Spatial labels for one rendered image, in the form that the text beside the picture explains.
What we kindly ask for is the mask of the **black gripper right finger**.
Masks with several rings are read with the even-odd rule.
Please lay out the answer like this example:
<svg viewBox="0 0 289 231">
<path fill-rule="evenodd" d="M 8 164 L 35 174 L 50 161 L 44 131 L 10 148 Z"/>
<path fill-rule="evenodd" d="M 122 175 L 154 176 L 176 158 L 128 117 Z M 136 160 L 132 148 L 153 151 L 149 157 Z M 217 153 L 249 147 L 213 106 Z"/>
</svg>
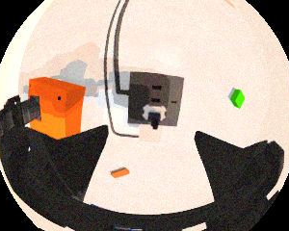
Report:
<svg viewBox="0 0 289 231">
<path fill-rule="evenodd" d="M 265 151 L 268 140 L 253 143 L 252 146 L 238 147 L 233 143 L 214 138 L 205 132 L 195 131 L 194 137 L 199 158 L 205 167 L 214 201 L 229 195 L 229 190 L 237 184 L 248 169 L 252 158 Z"/>
</svg>

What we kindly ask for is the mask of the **green cube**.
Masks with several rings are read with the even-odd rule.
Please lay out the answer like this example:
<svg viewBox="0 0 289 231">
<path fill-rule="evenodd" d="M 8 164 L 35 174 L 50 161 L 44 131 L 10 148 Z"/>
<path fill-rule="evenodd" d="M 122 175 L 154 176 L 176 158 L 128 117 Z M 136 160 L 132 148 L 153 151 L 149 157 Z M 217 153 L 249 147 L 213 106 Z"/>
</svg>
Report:
<svg viewBox="0 0 289 231">
<path fill-rule="evenodd" d="M 233 95 L 230 96 L 230 100 L 232 100 L 234 107 L 241 108 L 241 105 L 245 100 L 244 93 L 241 92 L 240 89 L 236 89 L 234 90 Z"/>
</svg>

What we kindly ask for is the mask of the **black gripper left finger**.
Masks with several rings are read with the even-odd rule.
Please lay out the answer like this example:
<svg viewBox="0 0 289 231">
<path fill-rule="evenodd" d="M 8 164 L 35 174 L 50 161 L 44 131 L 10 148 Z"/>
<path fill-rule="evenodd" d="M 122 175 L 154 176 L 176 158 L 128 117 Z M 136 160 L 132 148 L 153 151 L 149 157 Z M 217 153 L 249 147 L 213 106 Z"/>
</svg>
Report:
<svg viewBox="0 0 289 231">
<path fill-rule="evenodd" d="M 61 182 L 76 200 L 83 201 L 94 174 L 98 159 L 105 149 L 109 126 L 93 127 L 91 130 L 55 139 L 40 131 L 24 127 L 28 132 L 29 149 L 47 158 Z"/>
</svg>

